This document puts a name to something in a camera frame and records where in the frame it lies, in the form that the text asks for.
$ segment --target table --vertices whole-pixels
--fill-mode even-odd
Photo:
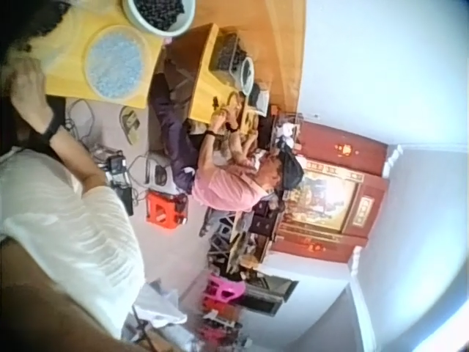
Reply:
[[[64,56],[47,72],[46,93],[61,97],[82,98],[90,100],[103,100],[88,85],[84,75],[84,55],[88,45],[92,42],[96,34],[102,29],[115,25],[130,26],[122,11],[120,1],[116,0],[112,9],[105,13],[94,13],[79,8],[74,9],[75,20],[78,23],[75,39],[70,49]],[[71,16],[67,15],[64,21],[71,21]],[[148,65],[147,72],[144,73],[138,92],[130,99],[114,101],[122,105],[132,106],[137,109],[144,109],[147,106],[147,96],[149,85],[152,80],[152,72],[160,55],[164,39],[153,34],[141,33],[141,36],[148,44]],[[48,37],[44,38],[44,45],[48,44]]]
[[[202,123],[210,123],[213,113],[213,98],[220,104],[227,102],[234,87],[218,80],[209,70],[215,41],[220,29],[215,23],[209,23],[191,29],[175,38],[167,46],[168,56],[178,68],[189,72],[194,78],[192,98],[189,103],[188,118]],[[245,100],[241,117],[240,131],[248,133],[254,126],[255,114]]]

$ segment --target tiled floor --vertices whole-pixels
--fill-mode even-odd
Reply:
[[[68,100],[71,106],[74,100]],[[91,136],[86,139],[87,145],[99,142],[107,147],[123,150],[130,165],[139,155],[145,154],[149,145],[148,109],[136,110],[140,120],[139,142],[130,145],[120,128],[119,113],[121,106],[110,103],[89,101],[95,123]],[[79,102],[70,110],[70,117],[75,121],[80,137],[89,132],[92,115],[83,102]],[[152,145],[159,140],[158,129],[152,129]],[[140,183],[144,182],[145,161],[139,158],[130,170],[132,176]],[[167,231],[146,223],[146,205],[140,202],[135,207],[135,214],[131,217],[132,225],[140,241],[144,255],[147,281],[160,278],[163,286],[178,289],[180,295],[191,285],[192,281],[201,273],[206,263],[208,241],[199,238],[198,233],[202,225],[206,208],[189,201],[188,222],[173,231]]]

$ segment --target religious picture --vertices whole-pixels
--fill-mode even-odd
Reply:
[[[355,192],[355,183],[340,177],[305,170],[303,182],[289,195],[288,217],[316,226],[340,230]]]

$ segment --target pink shirt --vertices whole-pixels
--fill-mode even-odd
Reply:
[[[209,172],[196,173],[192,196],[216,210],[251,211],[267,192],[245,175],[234,175],[216,167]]]

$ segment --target person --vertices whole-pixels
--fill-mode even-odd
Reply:
[[[57,123],[40,63],[21,59],[13,72],[13,106],[61,162],[15,148],[17,138],[5,138],[15,131],[1,116],[2,350],[144,351],[119,340],[144,284],[124,205],[91,155]]]
[[[150,86],[149,105],[160,123],[163,144],[171,164],[175,185],[186,194],[215,210],[250,210],[275,188],[294,189],[303,178],[303,168],[285,143],[265,153],[259,169],[245,165],[217,166],[214,142],[227,123],[232,132],[234,154],[243,153],[239,126],[228,109],[213,113],[199,150],[194,147],[181,119],[175,114],[164,73],[156,73]],[[195,170],[195,177],[188,169]]]

